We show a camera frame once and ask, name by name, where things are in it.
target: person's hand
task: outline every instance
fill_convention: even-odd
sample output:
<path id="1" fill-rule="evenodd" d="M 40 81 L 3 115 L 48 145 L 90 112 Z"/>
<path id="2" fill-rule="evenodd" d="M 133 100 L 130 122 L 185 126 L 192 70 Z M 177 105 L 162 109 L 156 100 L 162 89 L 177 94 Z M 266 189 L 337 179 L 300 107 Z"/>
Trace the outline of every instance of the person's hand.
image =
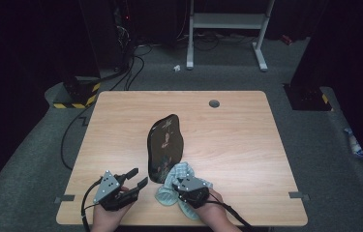
<path id="1" fill-rule="evenodd" d="M 121 187 L 122 191 L 129 190 L 128 188 Z M 118 211 L 106 211 L 103 206 L 96 205 L 93 213 L 93 227 L 92 232 L 111 232 L 114 231 L 119 225 L 124 215 L 130 210 L 135 202 L 121 208 Z"/>
<path id="2" fill-rule="evenodd" d="M 209 201 L 217 201 L 218 199 L 220 202 L 224 203 L 223 197 L 218 192 L 210 188 L 209 193 Z M 221 205 L 214 203 L 205 203 L 203 206 L 194 209 L 194 211 L 197 213 L 197 215 L 199 215 L 199 218 L 202 220 L 202 222 L 208 225 L 215 232 L 241 231 L 240 229 L 238 229 L 238 227 L 236 227 L 229 221 L 229 219 L 227 218 L 227 211 Z"/>

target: person's left hand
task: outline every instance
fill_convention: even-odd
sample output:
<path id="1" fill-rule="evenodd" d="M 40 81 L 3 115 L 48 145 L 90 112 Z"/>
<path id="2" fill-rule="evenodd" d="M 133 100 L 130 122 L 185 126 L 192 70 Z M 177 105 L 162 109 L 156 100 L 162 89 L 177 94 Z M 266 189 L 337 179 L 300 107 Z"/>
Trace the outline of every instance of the person's left hand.
<path id="1" fill-rule="evenodd" d="M 121 187 L 122 191 L 129 190 L 128 188 Z M 110 232 L 114 231 L 119 225 L 120 221 L 124 215 L 130 210 L 130 208 L 134 205 L 133 202 L 130 205 L 127 205 L 121 208 L 118 211 L 106 211 L 103 206 L 96 205 L 94 207 L 93 213 L 93 227 L 91 229 L 92 232 Z"/>

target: table top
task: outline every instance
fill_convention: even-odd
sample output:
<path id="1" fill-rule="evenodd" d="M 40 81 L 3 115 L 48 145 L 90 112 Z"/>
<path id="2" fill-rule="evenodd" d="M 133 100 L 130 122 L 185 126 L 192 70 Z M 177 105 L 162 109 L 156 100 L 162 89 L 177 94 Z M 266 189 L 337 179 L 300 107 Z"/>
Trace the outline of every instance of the table top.
<path id="1" fill-rule="evenodd" d="M 219 107 L 210 106 L 218 101 Z M 184 138 L 181 161 L 196 176 L 213 183 L 224 201 L 254 226 L 302 226 L 308 221 L 287 161 L 268 100 L 260 91 L 128 91 L 102 92 L 65 194 L 57 222 L 81 224 L 84 193 L 106 170 L 139 172 L 126 181 L 129 189 L 148 177 L 147 135 L 155 122 L 170 114 L 180 120 Z M 155 199 L 160 184 L 149 181 L 123 225 L 202 225 L 187 218 L 178 204 L 163 206 Z M 94 188 L 86 202 L 92 204 Z M 86 211 L 92 222 L 90 208 Z M 232 215 L 230 220 L 241 223 Z"/>

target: gray carpet floor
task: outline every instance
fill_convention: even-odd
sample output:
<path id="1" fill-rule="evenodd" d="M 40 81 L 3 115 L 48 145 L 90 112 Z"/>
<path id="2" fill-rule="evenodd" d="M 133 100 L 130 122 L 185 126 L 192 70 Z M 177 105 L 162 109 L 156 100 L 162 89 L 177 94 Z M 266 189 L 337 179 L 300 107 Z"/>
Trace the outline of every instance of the gray carpet floor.
<path id="1" fill-rule="evenodd" d="M 185 70 L 185 47 L 138 48 L 136 54 L 145 66 L 130 90 L 265 92 L 298 189 L 309 196 L 304 199 L 308 224 L 276 227 L 275 231 L 363 231 L 363 159 L 351 154 L 344 133 L 348 122 L 335 94 L 328 87 L 321 88 L 333 111 L 294 111 L 283 88 L 283 83 L 290 83 L 308 40 L 292 45 L 265 40 L 262 51 L 268 72 L 259 71 L 249 39 L 245 43 L 231 43 L 238 39 L 227 41 L 206 51 L 202 49 L 214 44 L 196 43 L 192 71 Z M 173 70 L 176 65 L 181 66 L 180 72 Z M 136 59 L 133 76 L 140 68 L 141 62 Z M 109 90 L 119 78 L 103 82 L 99 92 Z M 123 91 L 124 83 L 125 80 L 114 91 Z M 60 87 L 57 84 L 48 89 L 47 114 L 0 173 L 0 231 L 84 231 L 81 225 L 59 225 L 55 219 L 59 204 L 54 200 L 64 194 L 71 174 L 60 160 L 61 141 L 68 125 L 81 112 L 81 109 L 51 107 Z M 82 116 L 88 121 L 91 113 L 92 108 Z M 64 141 L 64 156 L 71 166 L 86 131 L 82 120 L 72 123 Z"/>

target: blue checkered cloth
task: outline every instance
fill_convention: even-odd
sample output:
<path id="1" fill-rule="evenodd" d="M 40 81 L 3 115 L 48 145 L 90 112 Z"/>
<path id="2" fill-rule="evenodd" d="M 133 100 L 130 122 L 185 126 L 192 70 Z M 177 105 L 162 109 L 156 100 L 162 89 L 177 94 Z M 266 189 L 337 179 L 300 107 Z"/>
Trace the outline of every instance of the blue checkered cloth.
<path id="1" fill-rule="evenodd" d="M 170 206 L 178 202 L 178 205 L 185 216 L 190 219 L 199 219 L 199 216 L 196 214 L 196 212 L 193 211 L 190 205 L 178 198 L 178 192 L 175 191 L 172 187 L 172 184 L 179 186 L 180 183 L 178 178 L 185 178 L 187 177 L 187 174 L 190 177 L 195 176 L 193 168 L 187 162 L 175 164 L 168 172 L 164 184 L 158 188 L 155 197 L 161 204 L 165 206 Z M 205 182 L 209 188 L 212 188 L 212 183 L 206 182 L 202 179 L 200 180 Z"/>

